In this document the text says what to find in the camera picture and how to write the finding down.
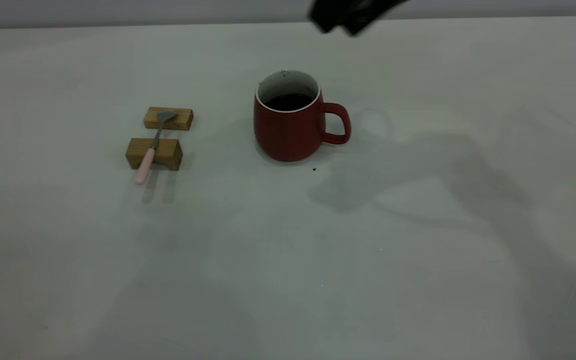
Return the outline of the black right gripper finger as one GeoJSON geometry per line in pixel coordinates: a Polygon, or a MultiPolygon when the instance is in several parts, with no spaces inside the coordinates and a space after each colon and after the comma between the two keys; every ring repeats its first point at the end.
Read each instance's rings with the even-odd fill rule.
{"type": "Polygon", "coordinates": [[[327,34],[343,21],[344,0],[314,0],[308,18],[323,33],[327,34]]]}
{"type": "Polygon", "coordinates": [[[408,0],[359,0],[350,7],[340,26],[352,37],[356,37],[375,21],[408,0]]]}

